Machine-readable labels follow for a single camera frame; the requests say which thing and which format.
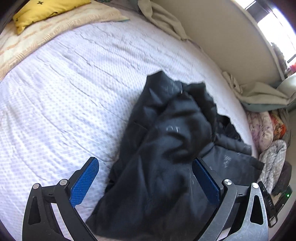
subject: blue gripper pad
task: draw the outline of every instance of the blue gripper pad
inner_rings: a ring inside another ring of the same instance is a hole
[[[94,158],[71,189],[72,207],[81,204],[89,187],[99,172],[99,161]]]
[[[211,175],[197,159],[192,163],[192,171],[208,201],[217,207],[220,204],[220,189],[211,178]]]

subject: black clothing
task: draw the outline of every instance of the black clothing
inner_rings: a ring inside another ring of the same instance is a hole
[[[287,190],[290,180],[292,176],[292,165],[285,161],[283,165],[283,169],[281,170],[281,174],[279,179],[276,183],[276,186],[272,190],[272,194],[274,196],[278,195],[279,193],[283,193]]]
[[[205,84],[148,76],[105,195],[86,223],[119,240],[192,241],[216,208],[192,173],[196,157],[237,185],[257,181],[263,168],[229,118],[217,114]]]

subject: white mattress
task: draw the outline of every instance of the white mattress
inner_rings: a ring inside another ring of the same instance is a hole
[[[0,219],[17,241],[32,185],[55,185],[94,156],[99,173],[76,206],[83,220],[89,217],[104,194],[146,76],[159,70],[185,83],[205,82],[218,112],[253,145],[245,112],[220,69],[190,42],[174,39],[136,13],[122,13],[131,21],[66,32],[0,83]]]

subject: metal pivot bolt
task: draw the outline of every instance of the metal pivot bolt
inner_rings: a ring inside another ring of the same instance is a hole
[[[229,180],[229,179],[225,179],[224,180],[224,183],[226,184],[226,185],[231,185],[232,184],[232,181],[231,180]]]
[[[252,183],[253,188],[259,188],[259,185],[257,183]]]
[[[67,184],[67,180],[66,179],[63,179],[63,180],[61,180],[60,182],[59,182],[59,184],[61,185],[61,186],[64,186],[64,185],[66,185]]]
[[[34,185],[33,185],[33,189],[37,189],[39,187],[39,184],[38,183],[35,183]]]

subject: yellow pillowcase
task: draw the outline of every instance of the yellow pillowcase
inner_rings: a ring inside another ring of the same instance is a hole
[[[27,26],[37,21],[70,11],[90,2],[91,0],[30,0],[13,16],[17,33],[21,34]]]

